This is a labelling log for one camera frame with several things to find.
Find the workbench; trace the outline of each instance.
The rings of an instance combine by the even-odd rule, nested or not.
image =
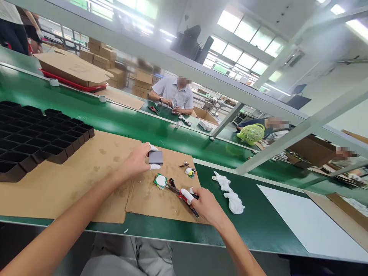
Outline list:
[[[252,156],[251,151],[224,139],[210,141],[208,135],[193,129],[193,125],[198,120],[194,117],[191,117],[192,128],[175,129],[177,115],[171,114],[171,110],[163,106],[158,107],[161,113],[156,115],[147,108],[147,105],[152,104],[147,100],[144,100],[145,104],[141,110],[132,110],[110,102],[101,103],[92,95],[64,86],[51,87],[47,80],[32,75],[40,75],[36,58],[2,47],[0,47],[0,62],[3,63],[0,63],[0,100],[32,105],[42,110],[48,108],[61,110],[73,118],[85,121],[97,130],[149,141],[156,146],[192,155],[202,187],[214,193],[251,250],[314,256],[306,251],[259,190],[257,184],[301,197],[307,196],[297,188],[306,188],[320,194],[338,192],[368,204],[368,191],[350,190],[339,186],[339,182],[329,177],[309,186],[320,175],[282,161],[276,163],[267,161],[252,170],[250,174],[239,176],[233,169]],[[9,68],[9,66],[15,66],[18,69]],[[246,207],[243,214],[230,213],[228,200],[223,197],[218,183],[211,178],[214,175],[213,170],[231,180],[231,188],[239,195]],[[290,185],[290,189],[282,187],[283,184]],[[52,222],[51,219],[4,216],[0,216],[0,220],[41,226],[47,226]],[[87,230],[224,246],[220,235],[212,226],[132,213],[127,213],[123,224],[90,223]]]

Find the green fan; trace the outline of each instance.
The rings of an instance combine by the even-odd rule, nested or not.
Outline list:
[[[264,125],[261,124],[248,125],[241,129],[237,137],[242,142],[246,141],[249,145],[254,146],[255,142],[258,142],[265,136],[264,128]]]

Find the small gray box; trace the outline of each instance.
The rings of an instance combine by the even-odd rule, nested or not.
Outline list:
[[[150,151],[148,163],[162,166],[164,164],[164,155],[162,151]]]

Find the white paper sheet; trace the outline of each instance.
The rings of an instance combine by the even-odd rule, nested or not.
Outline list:
[[[312,200],[258,187],[309,253],[368,262],[368,252]]]

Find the gray pants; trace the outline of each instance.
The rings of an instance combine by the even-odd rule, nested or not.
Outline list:
[[[96,234],[84,275],[175,276],[170,243],[127,236]]]

